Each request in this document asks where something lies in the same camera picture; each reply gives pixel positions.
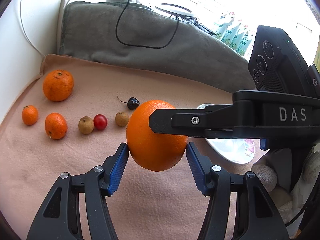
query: pink blanket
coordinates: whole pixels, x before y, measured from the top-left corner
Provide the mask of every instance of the pink blanket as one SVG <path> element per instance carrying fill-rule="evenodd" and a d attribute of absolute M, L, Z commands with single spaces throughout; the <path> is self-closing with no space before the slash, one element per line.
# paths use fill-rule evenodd
<path fill-rule="evenodd" d="M 40 78 L 23 93 L 0 126 L 0 210 L 21 239 L 26 239 L 39 206 L 62 172 L 86 173 L 126 141 L 125 128 L 118 127 L 114 118 L 119 111 L 129 115 L 132 111 L 117 100 L 117 92 L 123 100 L 136 97 L 142 103 L 161 99 L 176 108 L 231 103 L 231 94 L 227 92 L 167 74 L 57 55 L 48 55 L 42 67 L 44 75 L 54 69 L 70 71 L 75 86 L 67 100 L 51 102 L 43 95 L 43 77 Z M 21 120 L 25 105 L 39 110 L 38 122 L 30 127 Z M 52 112 L 62 114 L 68 123 L 67 135 L 57 141 L 44 131 L 44 119 Z M 106 130 L 80 134 L 80 118 L 93 118 L 96 114 L 108 118 Z M 214 164 L 239 174 L 248 171 L 263 154 L 256 141 L 253 161 L 237 165 L 217 155 L 204 139 L 189 141 L 194 141 Z M 83 194 L 80 199 L 83 237 L 90 239 Z M 235 194 L 231 200 L 227 239 L 233 233 Z M 197 239 L 208 201 L 209 197 L 197 190 L 185 156 L 163 172 L 145 170 L 129 157 L 118 191 L 107 198 L 120 240 Z"/>

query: white wall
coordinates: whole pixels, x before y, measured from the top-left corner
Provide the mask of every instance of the white wall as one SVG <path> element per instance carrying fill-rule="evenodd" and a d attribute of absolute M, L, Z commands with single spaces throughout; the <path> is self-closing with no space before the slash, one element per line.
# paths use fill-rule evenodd
<path fill-rule="evenodd" d="M 22 0 L 25 31 L 44 55 L 56 52 L 60 1 Z M 0 123 L 24 88 L 39 77 L 42 61 L 23 35 L 19 4 L 12 0 L 0 18 Z"/>

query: camera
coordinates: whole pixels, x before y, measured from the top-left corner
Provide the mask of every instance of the camera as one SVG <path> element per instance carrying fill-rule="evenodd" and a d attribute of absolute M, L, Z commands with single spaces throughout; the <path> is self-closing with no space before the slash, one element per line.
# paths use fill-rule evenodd
<path fill-rule="evenodd" d="M 308 67 L 282 29 L 259 25 L 248 64 L 257 90 L 319 98 L 319 72 Z"/>

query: metal screw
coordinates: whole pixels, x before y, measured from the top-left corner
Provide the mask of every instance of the metal screw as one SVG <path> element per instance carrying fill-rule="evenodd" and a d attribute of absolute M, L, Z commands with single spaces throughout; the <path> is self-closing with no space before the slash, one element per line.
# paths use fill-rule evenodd
<path fill-rule="evenodd" d="M 212 166 L 212 169 L 213 169 L 214 171 L 221 171 L 221 167 L 220 167 L 219 165 L 214 165 L 214 166 Z"/>
<path fill-rule="evenodd" d="M 96 166 L 95 168 L 94 168 L 94 171 L 95 172 L 100 172 L 100 171 L 102 171 L 103 170 L 103 167 L 102 166 Z"/>
<path fill-rule="evenodd" d="M 193 125 L 197 125 L 200 122 L 200 119 L 197 116 L 191 118 L 191 122 Z"/>
<path fill-rule="evenodd" d="M 247 172 L 247 176 L 248 176 L 249 178 L 254 178 L 256 175 L 255 175 L 252 171 L 248 171 L 248 172 Z"/>
<path fill-rule="evenodd" d="M 61 173 L 60 178 L 66 179 L 69 176 L 67 172 Z"/>

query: dark cherry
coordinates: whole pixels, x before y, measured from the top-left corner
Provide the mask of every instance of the dark cherry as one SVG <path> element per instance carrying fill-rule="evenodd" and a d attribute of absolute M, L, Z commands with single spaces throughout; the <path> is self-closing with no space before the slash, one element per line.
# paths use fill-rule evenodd
<path fill-rule="evenodd" d="M 140 102 L 137 98 L 129 98 L 128 102 L 124 102 L 124 101 L 121 101 L 118 97 L 118 92 L 117 92 L 117 98 L 120 102 L 123 102 L 123 103 L 126 103 L 127 104 L 127 107 L 130 109 L 130 110 L 134 110 L 136 109 L 139 105 L 140 105 Z"/>

